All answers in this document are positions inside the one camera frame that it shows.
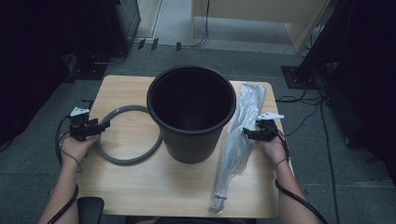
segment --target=person's left hand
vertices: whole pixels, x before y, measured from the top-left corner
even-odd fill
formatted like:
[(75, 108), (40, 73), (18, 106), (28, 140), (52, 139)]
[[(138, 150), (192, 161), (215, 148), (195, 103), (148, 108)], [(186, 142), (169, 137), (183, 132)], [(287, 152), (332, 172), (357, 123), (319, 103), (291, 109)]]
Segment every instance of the person's left hand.
[(64, 142), (62, 143), (62, 164), (78, 164), (78, 162), (81, 162), (87, 154), (88, 149), (99, 139), (99, 137), (99, 134), (97, 134), (85, 140), (84, 142), (79, 142), (70, 135), (66, 136)]

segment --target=hand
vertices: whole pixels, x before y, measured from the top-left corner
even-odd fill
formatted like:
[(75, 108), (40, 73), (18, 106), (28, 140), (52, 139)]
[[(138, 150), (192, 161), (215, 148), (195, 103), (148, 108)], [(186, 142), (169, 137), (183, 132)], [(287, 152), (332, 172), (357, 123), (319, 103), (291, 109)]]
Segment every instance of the hand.
[(273, 165), (286, 158), (285, 148), (279, 137), (275, 137), (270, 142), (256, 141), (256, 144), (262, 147)]
[(88, 149), (99, 139), (99, 137), (99, 134), (97, 134), (84, 142), (79, 142), (70, 135), (66, 136), (62, 143), (62, 164), (78, 165), (77, 161), (81, 162), (84, 159)]

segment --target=plastic bag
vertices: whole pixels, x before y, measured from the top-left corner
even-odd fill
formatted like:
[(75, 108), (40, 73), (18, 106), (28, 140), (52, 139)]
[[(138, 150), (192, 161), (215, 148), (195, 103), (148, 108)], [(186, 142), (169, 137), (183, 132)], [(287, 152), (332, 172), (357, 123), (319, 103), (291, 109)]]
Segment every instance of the plastic bag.
[(249, 83), (242, 85), (235, 113), (230, 120), (227, 136), (221, 147), (220, 163), (209, 208), (210, 213), (219, 214), (222, 212), (231, 180), (247, 167), (254, 141), (243, 134), (243, 128), (256, 129), (256, 119), (260, 115), (264, 97), (264, 86)]

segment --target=gray carpet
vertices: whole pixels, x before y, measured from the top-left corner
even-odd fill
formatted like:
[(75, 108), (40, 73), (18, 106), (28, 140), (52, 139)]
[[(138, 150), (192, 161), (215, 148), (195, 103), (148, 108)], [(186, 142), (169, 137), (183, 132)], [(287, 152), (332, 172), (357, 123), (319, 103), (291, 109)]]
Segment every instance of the gray carpet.
[[(239, 52), (213, 49), (176, 51), (171, 47), (134, 47), (127, 57), (110, 65), (106, 75), (158, 76), (162, 71), (182, 64), (198, 64), (213, 68), (230, 80), (266, 81), (272, 84), (276, 98), (300, 96), (302, 91), (289, 90), (281, 73), (281, 65), (299, 65), (304, 58), (296, 55)], [(81, 99), (93, 100), (101, 81), (78, 80), (62, 84), (38, 111), (24, 133), (0, 154), (0, 223), (36, 222), (56, 183), (60, 170), (53, 139), (60, 119), (74, 106), (87, 107)], [(308, 91), (306, 97), (318, 96)], [(291, 133), (303, 118), (314, 111), (312, 105), (278, 104), (285, 115), (282, 125)], [(316, 113), (288, 140), (294, 172), (301, 188), (329, 223), (335, 223), (332, 178), (326, 137), (320, 116)], [(341, 223), (395, 223), (396, 190), (383, 162), (373, 160), (364, 148), (347, 148), (343, 130), (330, 106), (323, 106), (329, 130), (332, 165), (335, 175), (338, 212)], [(123, 223), (124, 217), (103, 216), (102, 223)], [(260, 219), (259, 223), (278, 223)]]

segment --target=black bucket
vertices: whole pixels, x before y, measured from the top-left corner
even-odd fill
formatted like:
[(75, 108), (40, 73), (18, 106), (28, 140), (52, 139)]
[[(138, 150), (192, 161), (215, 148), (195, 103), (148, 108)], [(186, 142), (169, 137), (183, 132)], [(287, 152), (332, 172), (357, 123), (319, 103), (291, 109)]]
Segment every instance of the black bucket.
[(148, 112), (160, 126), (169, 154), (184, 163), (213, 153), (236, 107), (231, 83), (202, 66), (169, 69), (148, 88)]

